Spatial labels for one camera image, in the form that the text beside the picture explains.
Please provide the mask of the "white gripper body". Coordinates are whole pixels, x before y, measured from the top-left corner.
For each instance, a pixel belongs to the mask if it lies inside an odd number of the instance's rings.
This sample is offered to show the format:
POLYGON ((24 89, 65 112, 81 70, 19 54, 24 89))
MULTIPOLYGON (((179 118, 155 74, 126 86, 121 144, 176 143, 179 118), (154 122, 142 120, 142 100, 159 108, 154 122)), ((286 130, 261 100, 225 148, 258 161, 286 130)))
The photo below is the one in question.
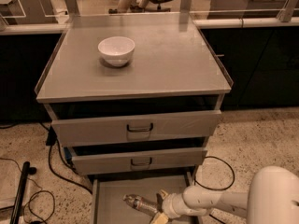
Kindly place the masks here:
POLYGON ((162 205, 164 213, 171 219, 187 216, 190 208, 183 200, 181 193, 172 193, 165 197, 162 205))

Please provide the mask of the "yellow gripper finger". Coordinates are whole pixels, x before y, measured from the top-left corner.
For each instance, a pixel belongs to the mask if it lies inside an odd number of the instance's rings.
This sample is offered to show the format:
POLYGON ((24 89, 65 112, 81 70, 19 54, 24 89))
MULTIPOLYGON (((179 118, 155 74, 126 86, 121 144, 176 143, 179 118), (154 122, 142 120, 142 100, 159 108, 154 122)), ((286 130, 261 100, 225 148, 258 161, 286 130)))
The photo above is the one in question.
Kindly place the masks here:
POLYGON ((156 198, 157 198, 157 204, 162 204, 164 199, 169 195, 169 193, 163 189, 160 189, 156 193, 156 198))
POLYGON ((167 224, 169 217, 165 213, 157 213, 150 224, 167 224))

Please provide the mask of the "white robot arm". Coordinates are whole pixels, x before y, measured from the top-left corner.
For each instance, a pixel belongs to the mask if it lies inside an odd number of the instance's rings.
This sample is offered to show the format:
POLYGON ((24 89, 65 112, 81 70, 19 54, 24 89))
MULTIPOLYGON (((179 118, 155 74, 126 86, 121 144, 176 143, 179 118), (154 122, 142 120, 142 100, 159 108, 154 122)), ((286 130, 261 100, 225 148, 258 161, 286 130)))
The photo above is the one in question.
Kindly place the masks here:
POLYGON ((299 177, 290 171, 267 166, 257 172, 248 193, 211 191, 189 186, 168 194, 150 224, 166 224, 181 216, 205 216, 211 209, 244 217, 247 224, 299 224, 299 177))

